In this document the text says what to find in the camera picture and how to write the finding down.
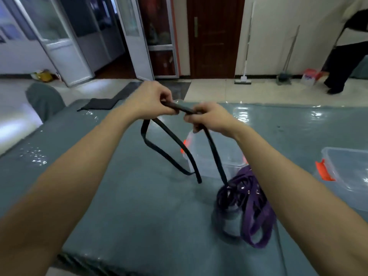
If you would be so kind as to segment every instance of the plastic storage box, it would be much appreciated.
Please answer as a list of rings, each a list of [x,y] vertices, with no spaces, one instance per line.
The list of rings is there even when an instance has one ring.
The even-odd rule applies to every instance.
[[[226,178],[230,180],[242,167],[247,165],[246,159],[235,140],[227,138],[217,132],[209,132],[216,145]],[[216,163],[214,162],[214,156],[204,131],[200,131],[197,134],[190,132],[186,138],[185,145],[193,155],[201,176],[220,178]],[[193,166],[187,155],[183,153],[183,156],[188,160],[191,172],[194,172]]]
[[[368,151],[325,147],[322,157],[335,181],[319,179],[350,207],[368,211]]]

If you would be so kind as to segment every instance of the purple rope coil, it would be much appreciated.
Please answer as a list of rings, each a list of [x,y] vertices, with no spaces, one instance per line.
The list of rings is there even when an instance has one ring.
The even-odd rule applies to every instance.
[[[267,245],[276,214],[249,165],[219,189],[216,204],[226,213],[243,212],[240,236],[244,241],[254,248],[264,248]],[[254,243],[252,236],[259,229],[262,229],[263,235],[260,241]]]

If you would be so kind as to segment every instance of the gray table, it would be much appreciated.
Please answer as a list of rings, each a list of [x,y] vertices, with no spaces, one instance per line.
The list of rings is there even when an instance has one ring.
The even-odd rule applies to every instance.
[[[0,158],[0,216],[50,163],[97,125],[108,111],[81,111],[79,100]],[[224,104],[271,145],[309,172],[326,146],[367,149],[367,108]],[[180,116],[164,123],[182,140],[191,126]],[[185,176],[146,147],[142,122],[124,134],[88,211],[59,259],[96,273],[143,275],[316,275],[281,224],[265,249],[229,242],[214,231],[211,213],[221,181]],[[179,163],[180,148],[156,124],[148,138]]]

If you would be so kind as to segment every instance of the glass door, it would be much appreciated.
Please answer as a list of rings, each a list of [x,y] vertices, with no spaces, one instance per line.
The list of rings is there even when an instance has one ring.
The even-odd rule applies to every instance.
[[[93,78],[57,0],[14,0],[67,86]]]
[[[136,73],[142,80],[153,80],[154,75],[148,55],[147,43],[140,22],[136,0],[114,0],[122,24],[126,45]]]
[[[155,78],[179,78],[171,0],[138,0]]]

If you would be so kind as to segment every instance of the hand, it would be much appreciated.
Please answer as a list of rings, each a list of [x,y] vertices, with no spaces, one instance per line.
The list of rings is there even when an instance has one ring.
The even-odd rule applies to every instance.
[[[175,115],[172,108],[163,106],[162,100],[172,102],[171,91],[157,81],[145,81],[123,104],[136,119],[154,119],[160,115]]]
[[[242,124],[217,103],[200,103],[195,105],[193,109],[202,114],[186,114],[184,120],[193,124],[194,133],[200,130],[199,124],[203,124],[212,131],[232,138],[234,129]]]

